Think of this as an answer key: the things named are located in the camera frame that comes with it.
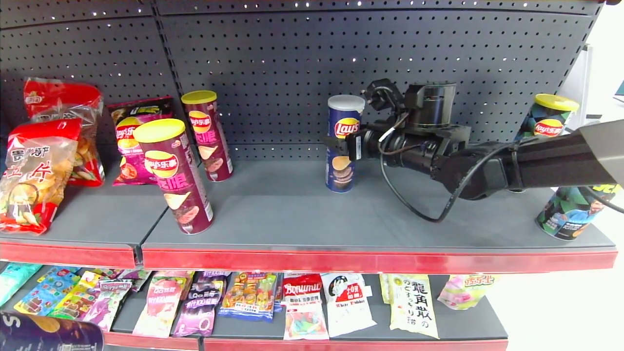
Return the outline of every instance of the red chip bag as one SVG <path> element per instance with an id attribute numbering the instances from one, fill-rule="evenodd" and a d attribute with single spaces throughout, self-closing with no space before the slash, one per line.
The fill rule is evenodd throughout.
<path id="1" fill-rule="evenodd" d="M 74 168 L 80 119 L 23 124 L 9 134 L 0 179 L 0 230 L 41 234 L 52 223 Z"/>
<path id="2" fill-rule="evenodd" d="M 24 102 L 32 122 L 67 118 L 82 121 L 74 170 L 68 184 L 84 187 L 102 185 L 104 168 L 95 148 L 97 120 L 104 110 L 102 93 L 88 84 L 28 78 L 24 83 Z"/>

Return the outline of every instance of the can label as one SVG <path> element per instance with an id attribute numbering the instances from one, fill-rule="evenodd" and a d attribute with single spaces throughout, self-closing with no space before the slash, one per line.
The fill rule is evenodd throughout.
<path id="1" fill-rule="evenodd" d="M 141 148 L 145 151 L 145 168 L 156 177 L 180 230 L 197 234 L 208 229 L 213 212 L 186 134 L 141 144 Z"/>
<path id="2" fill-rule="evenodd" d="M 338 111 L 329 108 L 328 133 L 330 137 L 345 139 L 359 130 L 361 113 L 358 111 Z M 325 184 L 333 192 L 347 192 L 353 188 L 355 165 L 348 156 L 338 156 L 327 148 Z"/>
<path id="3" fill-rule="evenodd" d="M 221 182 L 232 176 L 232 160 L 217 114 L 217 102 L 186 105 L 197 147 L 208 179 Z"/>
<path id="4" fill-rule="evenodd" d="M 3 350 L 102 351 L 104 334 L 91 323 L 0 311 Z"/>
<path id="5" fill-rule="evenodd" d="M 556 137 L 561 134 L 563 125 L 569 116 L 570 112 L 568 111 L 557 111 L 540 104 L 533 104 L 515 140 L 532 136 Z"/>
<path id="6" fill-rule="evenodd" d="M 617 184 L 592 187 L 606 201 L 611 201 L 621 188 Z M 561 187 L 535 221 L 544 232 L 558 239 L 574 240 L 604 208 L 603 204 L 582 187 Z"/>

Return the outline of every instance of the yellow lid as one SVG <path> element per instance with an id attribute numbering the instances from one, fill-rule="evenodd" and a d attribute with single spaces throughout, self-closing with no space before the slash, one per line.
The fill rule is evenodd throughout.
<path id="1" fill-rule="evenodd" d="M 208 104 L 217 99 L 216 92 L 210 90 L 197 90 L 182 96 L 182 103 L 186 105 Z"/>
<path id="2" fill-rule="evenodd" d="M 141 124 L 134 129 L 132 135 L 138 142 L 161 142 L 179 136 L 185 129 L 184 122 L 179 119 L 165 118 Z"/>
<path id="3" fill-rule="evenodd" d="M 568 99 L 567 97 L 552 94 L 537 94 L 535 102 L 549 109 L 559 111 L 576 111 L 578 110 L 578 102 Z"/>

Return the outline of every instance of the lay's potato chip can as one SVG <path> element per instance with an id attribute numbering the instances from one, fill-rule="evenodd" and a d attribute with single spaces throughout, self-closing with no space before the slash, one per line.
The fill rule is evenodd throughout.
<path id="1" fill-rule="evenodd" d="M 357 132 L 366 101 L 354 95 L 335 95 L 327 100 L 329 120 L 327 136 L 345 139 Z M 325 184 L 333 192 L 347 192 L 353 188 L 354 164 L 348 156 L 339 156 L 327 148 Z"/>
<path id="2" fill-rule="evenodd" d="M 570 113 L 577 109 L 578 103 L 566 97 L 537 94 L 515 140 L 532 136 L 556 137 L 563 131 Z"/>

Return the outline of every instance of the pink lay's chip bag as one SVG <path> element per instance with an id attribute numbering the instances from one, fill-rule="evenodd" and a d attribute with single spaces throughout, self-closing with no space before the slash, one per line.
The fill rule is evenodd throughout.
<path id="1" fill-rule="evenodd" d="M 121 153 L 121 172 L 113 185 L 156 184 L 156 177 L 147 166 L 145 154 L 134 139 L 134 129 L 156 119 L 172 118 L 172 98 L 159 97 L 123 104 L 109 105 L 110 116 L 115 124 L 117 148 Z"/>

